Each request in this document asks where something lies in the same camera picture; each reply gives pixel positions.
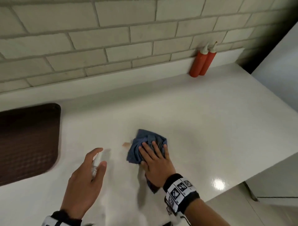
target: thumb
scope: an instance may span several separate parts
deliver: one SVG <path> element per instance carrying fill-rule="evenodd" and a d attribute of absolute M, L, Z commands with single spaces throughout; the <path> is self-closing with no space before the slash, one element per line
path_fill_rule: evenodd
<path fill-rule="evenodd" d="M 103 185 L 103 177 L 105 175 L 106 169 L 107 169 L 106 161 L 102 161 L 97 167 L 97 172 L 94 178 L 94 184 L 98 189 L 101 189 Z"/>
<path fill-rule="evenodd" d="M 146 173 L 149 171 L 149 167 L 145 161 L 141 161 L 141 166 L 145 170 Z"/>

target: red squeeze bottle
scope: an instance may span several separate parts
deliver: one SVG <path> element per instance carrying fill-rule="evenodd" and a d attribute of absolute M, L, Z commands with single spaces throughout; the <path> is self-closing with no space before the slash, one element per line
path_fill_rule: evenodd
<path fill-rule="evenodd" d="M 208 43 L 207 45 L 198 52 L 197 56 L 195 57 L 195 61 L 193 62 L 193 65 L 191 66 L 191 69 L 189 71 L 189 75 L 191 77 L 198 77 L 200 71 L 202 70 L 202 67 L 207 59 L 208 56 Z"/>
<path fill-rule="evenodd" d="M 214 46 L 210 49 L 208 55 L 207 55 L 207 59 L 202 67 L 202 70 L 200 71 L 199 75 L 205 75 L 207 70 L 209 69 L 210 67 L 210 64 L 212 63 L 215 55 L 216 55 L 216 51 L 215 51 L 215 47 L 217 45 L 217 42 L 215 42 Z"/>

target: white sleeve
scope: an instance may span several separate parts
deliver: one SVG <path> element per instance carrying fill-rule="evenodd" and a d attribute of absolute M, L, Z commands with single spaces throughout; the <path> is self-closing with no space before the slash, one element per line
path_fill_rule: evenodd
<path fill-rule="evenodd" d="M 47 216 L 44 219 L 44 222 L 41 226 L 69 226 L 66 223 L 63 223 L 61 221 L 57 221 L 56 219 L 52 218 L 51 216 Z"/>

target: hand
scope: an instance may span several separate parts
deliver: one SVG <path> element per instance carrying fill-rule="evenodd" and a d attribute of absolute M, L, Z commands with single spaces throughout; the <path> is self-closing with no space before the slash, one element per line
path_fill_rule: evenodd
<path fill-rule="evenodd" d="M 148 180 L 157 187 L 163 187 L 169 176 L 176 173 L 176 170 L 170 160 L 169 151 L 167 145 L 164 144 L 164 155 L 162 156 L 155 141 L 152 142 L 152 146 L 157 154 L 149 147 L 145 142 L 142 143 L 146 151 L 139 147 L 139 151 L 145 161 L 141 162 L 141 166 L 146 172 Z"/>
<path fill-rule="evenodd" d="M 103 148 L 95 148 L 89 152 L 84 162 L 68 180 L 60 209 L 65 210 L 70 218 L 82 219 L 99 195 L 107 169 L 107 162 L 102 161 L 99 164 L 94 180 L 92 180 L 91 169 L 94 156 L 102 150 Z"/>

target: black cuff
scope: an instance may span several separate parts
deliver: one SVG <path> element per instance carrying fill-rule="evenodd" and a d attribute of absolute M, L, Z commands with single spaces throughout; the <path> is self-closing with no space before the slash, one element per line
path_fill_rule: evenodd
<path fill-rule="evenodd" d="M 196 191 L 193 191 L 186 196 L 182 202 L 179 204 L 178 211 L 180 211 L 182 214 L 184 214 L 186 208 L 189 206 L 190 203 L 192 203 L 194 200 L 199 199 L 199 193 Z"/>
<path fill-rule="evenodd" d="M 181 176 L 180 174 L 173 174 L 173 175 L 169 176 L 163 186 L 164 191 L 167 192 L 167 190 L 172 185 L 172 183 L 174 183 L 176 180 L 178 180 L 180 178 L 183 178 L 183 176 Z"/>
<path fill-rule="evenodd" d="M 69 226 L 81 226 L 82 223 L 82 220 L 80 219 L 70 218 L 65 210 L 56 211 L 52 214 L 51 217 L 56 219 L 57 221 L 66 223 Z"/>

